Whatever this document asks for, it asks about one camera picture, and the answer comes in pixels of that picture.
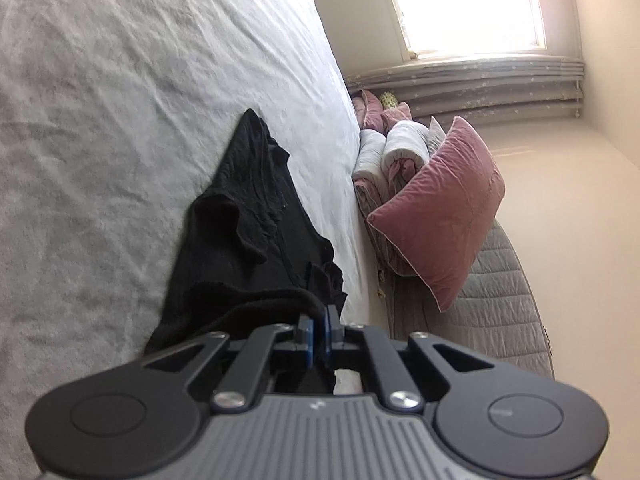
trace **black shirt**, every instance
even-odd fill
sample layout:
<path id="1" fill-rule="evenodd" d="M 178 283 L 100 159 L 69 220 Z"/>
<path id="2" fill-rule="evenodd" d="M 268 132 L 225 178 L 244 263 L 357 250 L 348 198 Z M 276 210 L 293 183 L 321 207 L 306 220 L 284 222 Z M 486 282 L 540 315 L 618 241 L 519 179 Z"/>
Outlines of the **black shirt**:
<path id="1" fill-rule="evenodd" d="M 145 353 L 212 330 L 246 338 L 257 326 L 321 322 L 344 306 L 331 242 L 307 216 L 289 153 L 253 110 L 242 116 L 212 184 L 190 206 L 162 319 Z"/>

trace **wall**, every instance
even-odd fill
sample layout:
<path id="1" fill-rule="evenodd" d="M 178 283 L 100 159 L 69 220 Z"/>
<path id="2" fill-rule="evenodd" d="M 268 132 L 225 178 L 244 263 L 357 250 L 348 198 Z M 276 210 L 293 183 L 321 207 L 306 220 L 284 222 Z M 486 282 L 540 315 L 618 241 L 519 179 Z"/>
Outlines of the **wall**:
<path id="1" fill-rule="evenodd" d="M 315 0 L 342 74 L 402 63 L 406 50 L 391 0 Z"/>
<path id="2" fill-rule="evenodd" d="M 358 75 L 408 60 L 392 0 L 315 1 L 343 75 Z M 541 54 L 580 57 L 574 0 L 540 0 L 540 5 L 547 47 Z"/>
<path id="3" fill-rule="evenodd" d="M 556 378 L 593 396 L 610 436 L 602 480 L 640 449 L 640 170 L 584 121 L 479 128 L 506 183 L 498 220 L 546 327 Z"/>
<path id="4" fill-rule="evenodd" d="M 640 0 L 576 0 L 586 62 L 584 117 L 640 166 Z"/>

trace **curtain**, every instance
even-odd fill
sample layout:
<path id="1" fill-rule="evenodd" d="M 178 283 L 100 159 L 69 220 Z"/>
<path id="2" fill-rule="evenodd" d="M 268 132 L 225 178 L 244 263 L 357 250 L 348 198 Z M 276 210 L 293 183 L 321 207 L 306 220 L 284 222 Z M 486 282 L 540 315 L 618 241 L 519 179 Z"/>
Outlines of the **curtain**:
<path id="1" fill-rule="evenodd" d="M 584 63 L 518 54 L 483 59 L 418 60 L 350 76 L 351 94 L 393 92 L 416 121 L 433 115 L 449 126 L 460 115 L 472 124 L 580 115 Z"/>

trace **bed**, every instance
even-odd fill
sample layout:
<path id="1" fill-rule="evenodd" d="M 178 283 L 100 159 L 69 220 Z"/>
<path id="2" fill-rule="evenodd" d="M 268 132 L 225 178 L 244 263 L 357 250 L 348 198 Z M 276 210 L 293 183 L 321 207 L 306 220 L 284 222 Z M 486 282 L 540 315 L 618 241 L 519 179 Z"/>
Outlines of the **bed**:
<path id="1" fill-rule="evenodd" d="M 386 327 L 358 126 L 312 0 L 0 0 L 0 478 L 38 473 L 39 395 L 140 354 L 249 107 L 334 245 L 343 320 Z"/>
<path id="2" fill-rule="evenodd" d="M 389 275 L 385 283 L 389 329 L 407 339 L 430 332 L 483 354 L 554 376 L 551 348 L 518 256 L 494 221 L 452 307 L 438 310 L 419 278 Z"/>

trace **white bedsheet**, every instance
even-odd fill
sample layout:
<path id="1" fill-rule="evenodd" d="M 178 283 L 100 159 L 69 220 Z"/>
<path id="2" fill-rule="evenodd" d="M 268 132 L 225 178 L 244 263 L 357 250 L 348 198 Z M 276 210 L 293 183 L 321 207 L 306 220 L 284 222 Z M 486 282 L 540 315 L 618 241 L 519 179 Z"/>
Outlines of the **white bedsheet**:
<path id="1" fill-rule="evenodd" d="M 334 245 L 343 319 L 386 326 L 358 126 L 312 0 L 0 0 L 0 478 L 37 473 L 39 395 L 140 352 L 248 107 Z"/>

